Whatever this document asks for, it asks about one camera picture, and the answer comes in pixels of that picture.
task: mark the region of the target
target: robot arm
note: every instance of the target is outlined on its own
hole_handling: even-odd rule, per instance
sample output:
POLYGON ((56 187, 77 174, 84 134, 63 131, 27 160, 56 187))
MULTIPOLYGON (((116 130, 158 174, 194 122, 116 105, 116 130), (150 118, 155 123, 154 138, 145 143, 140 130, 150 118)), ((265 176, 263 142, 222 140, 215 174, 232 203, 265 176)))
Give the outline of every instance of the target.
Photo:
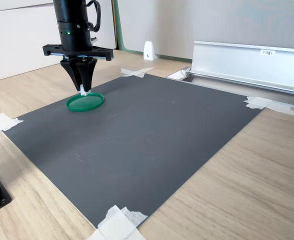
POLYGON ((98 32, 101 26, 101 7, 98 1, 91 0, 53 0, 60 45, 43 46, 45 56, 61 55, 61 66, 69 74, 77 91, 83 88, 89 92, 92 88, 92 78, 97 59, 111 61, 113 50, 92 46, 97 40, 91 38, 90 31, 98 32), (88 22, 87 7, 94 4, 97 12, 97 23, 94 26, 88 22))

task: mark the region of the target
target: wooden table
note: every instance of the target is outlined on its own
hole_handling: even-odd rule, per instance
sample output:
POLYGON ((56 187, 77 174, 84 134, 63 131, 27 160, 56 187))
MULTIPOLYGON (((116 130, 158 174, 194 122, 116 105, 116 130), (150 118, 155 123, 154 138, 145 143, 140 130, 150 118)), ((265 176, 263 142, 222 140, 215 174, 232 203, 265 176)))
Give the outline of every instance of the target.
MULTIPOLYGON (((159 77, 190 66, 114 51, 93 85, 120 68, 159 77)), ((16 118, 76 93, 60 65, 0 80, 0 113, 16 118)), ((0 240, 85 240, 95 230, 0 132, 0 180, 13 201, 0 210, 0 240)), ((139 228, 147 240, 294 240, 294 116, 264 109, 139 228)))

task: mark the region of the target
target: masking tape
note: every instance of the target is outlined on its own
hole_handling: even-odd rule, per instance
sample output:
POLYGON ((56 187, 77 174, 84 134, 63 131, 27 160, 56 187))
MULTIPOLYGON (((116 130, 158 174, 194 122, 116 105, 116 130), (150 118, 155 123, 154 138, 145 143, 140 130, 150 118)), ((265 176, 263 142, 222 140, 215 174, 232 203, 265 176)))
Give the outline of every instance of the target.
POLYGON ((138 71, 131 71, 131 70, 127 70, 127 69, 122 68, 121 73, 125 74, 123 77, 136 76, 136 77, 139 77, 139 78, 143 78, 145 73, 152 70, 152 69, 154 69, 154 67, 143 68, 143 69, 140 69, 138 71))
POLYGON ((120 210, 114 205, 87 240, 145 240, 136 227, 146 218, 141 212, 129 211, 127 207, 120 210))
POLYGON ((22 120, 18 120, 18 118, 11 119, 5 113, 0 114, 0 131, 7 131, 17 124, 22 123, 22 120))
POLYGON ((290 106, 286 106, 286 104, 282 104, 279 102, 275 102, 270 99, 262 98, 262 97, 251 97, 248 96, 247 100, 244 101, 245 103, 248 103, 246 107, 251 108, 251 109, 263 109, 263 108, 268 108, 270 110, 283 113, 283 114, 288 114, 294 116, 294 111, 291 110, 290 106))

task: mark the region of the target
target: green plastic lid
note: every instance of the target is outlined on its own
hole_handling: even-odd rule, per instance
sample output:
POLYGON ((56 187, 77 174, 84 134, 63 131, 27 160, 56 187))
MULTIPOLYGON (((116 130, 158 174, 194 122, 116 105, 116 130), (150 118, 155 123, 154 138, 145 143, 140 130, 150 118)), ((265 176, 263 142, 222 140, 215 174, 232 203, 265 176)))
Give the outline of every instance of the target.
POLYGON ((96 109, 103 105, 104 96, 100 93, 92 92, 87 96, 76 95, 68 99, 66 102, 67 108, 72 112, 86 112, 96 109))

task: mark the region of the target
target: dark gray mat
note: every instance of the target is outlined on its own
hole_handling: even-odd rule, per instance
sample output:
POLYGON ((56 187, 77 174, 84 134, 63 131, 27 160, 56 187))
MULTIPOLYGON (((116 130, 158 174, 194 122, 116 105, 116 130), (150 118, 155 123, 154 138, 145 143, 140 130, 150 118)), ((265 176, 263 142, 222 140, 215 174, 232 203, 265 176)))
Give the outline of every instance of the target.
POLYGON ((261 110, 244 96, 145 74, 92 89, 105 103, 67 99, 4 133, 95 226, 113 205, 150 216, 261 110))

